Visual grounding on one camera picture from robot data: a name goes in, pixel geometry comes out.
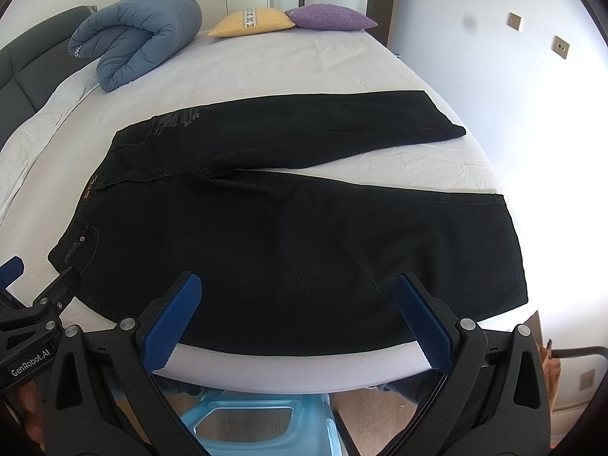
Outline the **person left hand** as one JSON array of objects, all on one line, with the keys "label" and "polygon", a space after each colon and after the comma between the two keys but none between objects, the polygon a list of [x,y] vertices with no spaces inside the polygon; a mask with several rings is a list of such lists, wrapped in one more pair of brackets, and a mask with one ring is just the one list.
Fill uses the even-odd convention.
[{"label": "person left hand", "polygon": [[16,391],[16,398],[25,411],[23,426],[31,440],[38,444],[42,453],[45,453],[43,439],[44,403],[41,400],[38,386],[31,381]]}]

